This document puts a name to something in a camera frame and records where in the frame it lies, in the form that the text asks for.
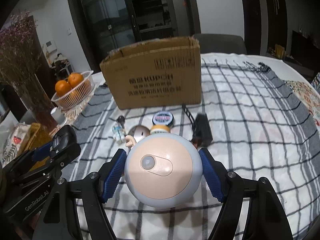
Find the small astronaut figure keychain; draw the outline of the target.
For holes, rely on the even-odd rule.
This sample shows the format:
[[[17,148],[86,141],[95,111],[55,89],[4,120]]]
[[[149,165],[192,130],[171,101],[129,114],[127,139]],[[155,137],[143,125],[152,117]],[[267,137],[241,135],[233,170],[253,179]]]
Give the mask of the small astronaut figure keychain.
[[[125,142],[125,117],[123,115],[120,115],[116,119],[116,124],[112,127],[113,132],[113,138],[117,144],[122,144]]]

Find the silver oval metal case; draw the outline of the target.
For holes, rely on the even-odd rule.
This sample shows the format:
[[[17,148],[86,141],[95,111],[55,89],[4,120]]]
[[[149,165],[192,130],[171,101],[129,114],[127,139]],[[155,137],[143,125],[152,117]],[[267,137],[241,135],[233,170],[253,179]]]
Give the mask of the silver oval metal case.
[[[136,142],[139,142],[150,135],[150,130],[143,125],[136,125],[129,130],[128,135],[131,135]]]

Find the black rectangular device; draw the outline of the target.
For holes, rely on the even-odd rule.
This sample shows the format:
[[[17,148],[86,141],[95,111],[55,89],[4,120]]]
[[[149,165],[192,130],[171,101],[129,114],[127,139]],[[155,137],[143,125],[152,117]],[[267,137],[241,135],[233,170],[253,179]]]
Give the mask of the black rectangular device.
[[[204,113],[199,113],[192,124],[193,137],[191,142],[196,148],[208,147],[213,140],[212,131]]]

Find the round white pink night light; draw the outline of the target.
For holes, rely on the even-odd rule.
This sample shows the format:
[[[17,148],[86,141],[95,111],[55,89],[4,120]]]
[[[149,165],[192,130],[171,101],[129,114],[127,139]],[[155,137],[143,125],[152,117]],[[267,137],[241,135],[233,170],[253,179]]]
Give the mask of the round white pink night light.
[[[130,192],[143,204],[159,209],[179,206],[197,191],[203,175],[194,145],[176,134],[157,133],[139,142],[126,136],[124,176]]]

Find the round green white balm tin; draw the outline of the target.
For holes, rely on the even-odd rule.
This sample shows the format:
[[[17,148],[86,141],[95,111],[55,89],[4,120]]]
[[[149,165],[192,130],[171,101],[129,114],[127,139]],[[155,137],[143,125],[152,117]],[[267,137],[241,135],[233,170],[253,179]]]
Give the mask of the round green white balm tin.
[[[170,111],[158,111],[153,115],[152,123],[172,127],[175,123],[174,115]]]

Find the black round remote keyfob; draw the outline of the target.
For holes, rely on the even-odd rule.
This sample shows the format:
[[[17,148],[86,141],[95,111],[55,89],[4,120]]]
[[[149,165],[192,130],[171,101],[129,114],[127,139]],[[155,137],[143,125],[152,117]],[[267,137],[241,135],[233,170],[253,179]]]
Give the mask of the black round remote keyfob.
[[[52,139],[50,158],[60,159],[63,155],[80,155],[81,147],[77,142],[75,130],[70,125],[60,128]]]

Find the white jar yellow lid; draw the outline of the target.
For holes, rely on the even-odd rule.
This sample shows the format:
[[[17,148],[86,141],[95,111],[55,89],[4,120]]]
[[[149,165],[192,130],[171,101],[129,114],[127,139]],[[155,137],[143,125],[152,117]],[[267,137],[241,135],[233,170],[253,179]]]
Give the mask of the white jar yellow lid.
[[[166,125],[153,125],[150,129],[150,134],[170,133],[170,127]]]

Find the wicker tissue box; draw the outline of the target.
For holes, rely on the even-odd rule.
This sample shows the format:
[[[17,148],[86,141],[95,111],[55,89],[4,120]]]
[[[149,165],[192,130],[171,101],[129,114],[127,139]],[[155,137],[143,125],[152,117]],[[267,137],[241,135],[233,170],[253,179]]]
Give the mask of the wicker tissue box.
[[[45,131],[45,129],[41,124],[33,122],[31,124],[30,139],[27,145],[25,146],[23,153],[27,150],[31,151],[31,150],[34,150],[35,148],[43,146],[44,144],[50,142],[51,139],[52,139],[51,136]]]

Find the glass vase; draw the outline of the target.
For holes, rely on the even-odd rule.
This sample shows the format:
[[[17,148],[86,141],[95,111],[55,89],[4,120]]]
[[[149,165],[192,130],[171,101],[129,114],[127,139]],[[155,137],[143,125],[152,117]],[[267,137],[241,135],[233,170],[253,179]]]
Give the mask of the glass vase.
[[[57,122],[51,115],[51,110],[54,108],[54,105],[50,98],[48,98],[35,74],[18,87],[17,94],[26,109],[31,112],[33,118],[40,123],[48,133],[56,128]]]

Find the orange fruit front left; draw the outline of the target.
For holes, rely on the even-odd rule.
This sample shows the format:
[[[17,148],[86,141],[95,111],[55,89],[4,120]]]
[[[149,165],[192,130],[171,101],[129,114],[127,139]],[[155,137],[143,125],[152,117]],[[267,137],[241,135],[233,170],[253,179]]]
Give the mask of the orange fruit front left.
[[[66,80],[59,80],[55,84],[57,96],[62,97],[72,90],[71,85]]]

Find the orange fruit right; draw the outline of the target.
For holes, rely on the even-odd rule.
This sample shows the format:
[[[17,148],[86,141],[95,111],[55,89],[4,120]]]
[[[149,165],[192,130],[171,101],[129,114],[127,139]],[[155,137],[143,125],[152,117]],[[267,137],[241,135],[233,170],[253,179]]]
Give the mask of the orange fruit right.
[[[70,84],[72,88],[75,88],[77,85],[82,83],[84,77],[80,73],[73,72],[69,75],[67,82]]]

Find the checkered grey white cloth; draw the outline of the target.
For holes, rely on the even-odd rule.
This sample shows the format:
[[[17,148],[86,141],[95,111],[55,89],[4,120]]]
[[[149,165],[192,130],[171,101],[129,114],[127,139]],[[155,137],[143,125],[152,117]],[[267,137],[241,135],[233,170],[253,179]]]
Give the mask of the checkered grey white cloth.
[[[264,62],[202,59],[202,95],[189,106],[208,117],[213,158],[243,178],[266,177],[285,210],[294,239],[319,217],[319,131],[311,113]],[[112,127],[150,127],[156,107],[121,110],[110,90],[97,88],[73,124],[81,153],[63,169],[67,180],[99,170],[119,145]],[[185,203],[155,209],[139,202],[122,179],[104,206],[118,239],[207,239],[221,209],[202,181]]]

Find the patterned floral table mat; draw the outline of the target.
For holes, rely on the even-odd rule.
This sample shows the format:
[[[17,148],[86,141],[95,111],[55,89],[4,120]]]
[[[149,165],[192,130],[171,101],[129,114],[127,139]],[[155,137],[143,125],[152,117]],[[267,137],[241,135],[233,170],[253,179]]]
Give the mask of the patterned floral table mat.
[[[320,107],[319,107],[319,94],[314,92],[313,89],[304,82],[300,81],[285,81],[285,83],[293,90],[297,98],[304,103],[309,113],[319,130],[320,125]]]

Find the brown cardboard box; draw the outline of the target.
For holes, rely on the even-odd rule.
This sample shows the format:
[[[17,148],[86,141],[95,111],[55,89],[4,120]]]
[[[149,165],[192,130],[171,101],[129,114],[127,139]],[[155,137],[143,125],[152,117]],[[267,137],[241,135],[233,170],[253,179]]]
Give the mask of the brown cardboard box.
[[[119,109],[194,105],[201,101],[201,55],[193,37],[134,43],[100,63]]]

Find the grey chair right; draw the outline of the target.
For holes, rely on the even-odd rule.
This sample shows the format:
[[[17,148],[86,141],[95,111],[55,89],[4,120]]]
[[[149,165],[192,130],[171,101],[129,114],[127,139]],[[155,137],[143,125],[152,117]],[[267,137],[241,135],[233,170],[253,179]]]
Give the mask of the grey chair right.
[[[194,34],[193,38],[199,41],[201,54],[247,54],[247,49],[241,36],[225,34]]]

